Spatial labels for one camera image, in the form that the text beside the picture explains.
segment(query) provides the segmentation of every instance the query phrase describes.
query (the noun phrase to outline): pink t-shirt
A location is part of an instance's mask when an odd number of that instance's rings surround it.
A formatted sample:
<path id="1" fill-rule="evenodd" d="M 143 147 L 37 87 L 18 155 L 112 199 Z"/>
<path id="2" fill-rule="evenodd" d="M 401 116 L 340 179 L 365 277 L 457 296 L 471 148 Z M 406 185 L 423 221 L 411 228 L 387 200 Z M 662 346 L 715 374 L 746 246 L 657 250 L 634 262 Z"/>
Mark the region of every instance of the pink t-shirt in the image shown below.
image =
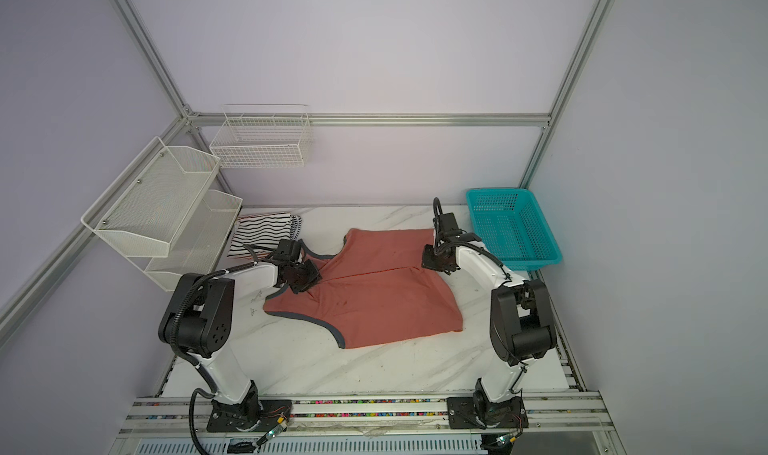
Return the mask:
<path id="1" fill-rule="evenodd" d="M 437 272 L 421 268 L 432 230 L 350 230 L 338 255 L 305 257 L 322 279 L 299 294 L 287 287 L 264 311 L 327 328 L 341 348 L 460 331 L 462 313 Z"/>

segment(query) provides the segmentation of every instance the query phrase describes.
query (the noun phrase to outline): white metal shelf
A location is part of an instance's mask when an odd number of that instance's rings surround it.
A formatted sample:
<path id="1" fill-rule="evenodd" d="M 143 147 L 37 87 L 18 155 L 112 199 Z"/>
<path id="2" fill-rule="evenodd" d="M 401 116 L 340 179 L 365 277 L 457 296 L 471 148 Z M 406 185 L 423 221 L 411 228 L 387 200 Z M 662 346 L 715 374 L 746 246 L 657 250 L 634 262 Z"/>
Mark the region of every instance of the white metal shelf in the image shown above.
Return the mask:
<path id="1" fill-rule="evenodd" d="M 210 151 L 224 168 L 302 167 L 312 149 L 303 104 L 224 104 L 226 119 Z"/>
<path id="2" fill-rule="evenodd" d="M 208 190 L 168 257 L 152 258 L 144 273 L 166 291 L 173 291 L 185 273 L 210 273 L 242 203 L 242 198 Z"/>
<path id="3" fill-rule="evenodd" d="M 112 207 L 95 223 L 82 217 L 124 257 L 168 257 L 219 169 L 212 154 L 159 138 L 150 145 L 158 152 Z"/>

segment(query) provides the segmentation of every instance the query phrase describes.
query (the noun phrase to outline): lavender wall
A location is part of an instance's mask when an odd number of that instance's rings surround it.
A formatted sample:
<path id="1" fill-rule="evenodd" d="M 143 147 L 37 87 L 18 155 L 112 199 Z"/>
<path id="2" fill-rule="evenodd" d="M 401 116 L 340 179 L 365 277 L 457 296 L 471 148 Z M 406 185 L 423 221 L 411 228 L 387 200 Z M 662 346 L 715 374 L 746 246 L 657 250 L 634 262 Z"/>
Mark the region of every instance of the lavender wall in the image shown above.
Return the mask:
<path id="1" fill-rule="evenodd" d="M 532 189 L 627 451 L 765 453 L 768 5 L 617 0 Z"/>
<path id="2" fill-rule="evenodd" d="M 595 0 L 134 0 L 196 110 L 548 112 Z"/>
<path id="3" fill-rule="evenodd" d="M 174 118 L 108 0 L 0 0 L 0 305 Z M 167 295 L 101 242 L 0 355 L 7 453 L 105 453 Z"/>

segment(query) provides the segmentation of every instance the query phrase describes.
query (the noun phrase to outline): folded clothing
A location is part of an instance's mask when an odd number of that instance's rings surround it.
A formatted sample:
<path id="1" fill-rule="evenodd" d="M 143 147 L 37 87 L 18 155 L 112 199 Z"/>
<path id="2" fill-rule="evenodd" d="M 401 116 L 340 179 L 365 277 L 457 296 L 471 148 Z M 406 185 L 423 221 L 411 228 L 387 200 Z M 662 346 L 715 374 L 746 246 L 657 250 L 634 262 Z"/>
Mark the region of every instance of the folded clothing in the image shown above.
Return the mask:
<path id="1" fill-rule="evenodd" d="M 304 257 L 322 279 L 308 291 L 288 285 L 264 302 L 269 315 L 310 321 L 328 329 L 340 348 L 386 344 L 460 331 L 462 313 L 437 272 L 421 268 L 432 230 L 352 229 L 338 255 Z"/>
<path id="2" fill-rule="evenodd" d="M 301 231 L 301 217 L 290 213 L 269 213 L 243 215 L 237 218 L 237 228 L 232 235 L 229 258 L 251 258 L 251 254 L 243 247 L 246 245 L 261 245 L 276 249 L 277 242 L 282 239 L 298 240 Z M 261 259 L 271 253 L 266 250 L 255 250 Z"/>

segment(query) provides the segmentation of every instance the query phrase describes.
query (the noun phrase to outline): black and white striped cloth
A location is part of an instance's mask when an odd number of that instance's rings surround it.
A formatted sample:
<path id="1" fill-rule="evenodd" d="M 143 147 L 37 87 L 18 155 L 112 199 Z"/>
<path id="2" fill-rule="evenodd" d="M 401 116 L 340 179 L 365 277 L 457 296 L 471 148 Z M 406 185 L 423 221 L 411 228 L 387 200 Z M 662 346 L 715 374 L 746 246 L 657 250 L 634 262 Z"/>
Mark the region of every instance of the black and white striped cloth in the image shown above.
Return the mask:
<path id="1" fill-rule="evenodd" d="M 270 213 L 243 215 L 237 218 L 237 228 L 232 235 L 229 258 L 251 258 L 250 252 L 243 248 L 246 245 L 261 245 L 271 249 L 277 248 L 277 242 L 282 239 L 298 240 L 301 231 L 301 217 L 290 213 Z M 270 252 L 255 250 L 259 259 Z"/>

